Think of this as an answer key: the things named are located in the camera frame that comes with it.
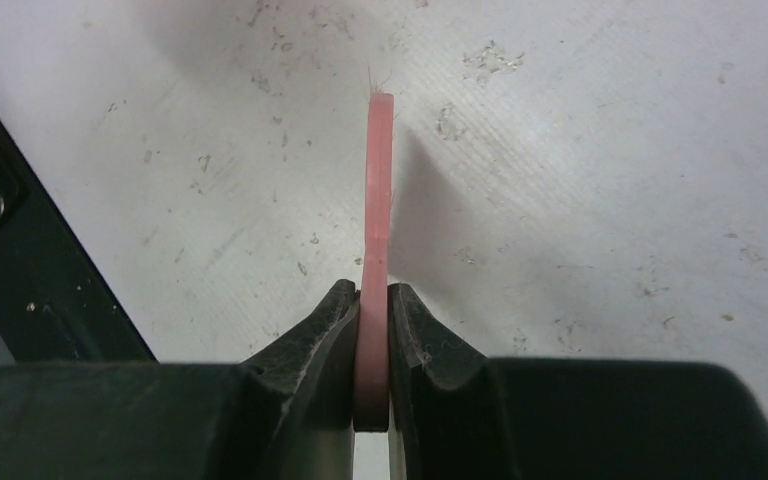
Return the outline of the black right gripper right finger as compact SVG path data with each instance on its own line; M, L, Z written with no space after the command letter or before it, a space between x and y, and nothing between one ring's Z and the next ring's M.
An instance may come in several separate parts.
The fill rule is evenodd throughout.
M488 357L388 295L394 479L768 479L768 421L725 368Z

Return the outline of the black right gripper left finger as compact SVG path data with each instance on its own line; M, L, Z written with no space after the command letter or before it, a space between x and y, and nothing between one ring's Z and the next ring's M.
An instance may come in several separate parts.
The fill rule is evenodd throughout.
M0 367L0 479L348 479L358 300L239 364Z

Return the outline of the pink hand brush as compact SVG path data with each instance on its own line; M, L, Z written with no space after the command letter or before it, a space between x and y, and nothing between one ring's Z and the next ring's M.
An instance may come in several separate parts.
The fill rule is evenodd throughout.
M364 257L354 365L353 427L389 428L388 255L394 96L370 96L367 119Z

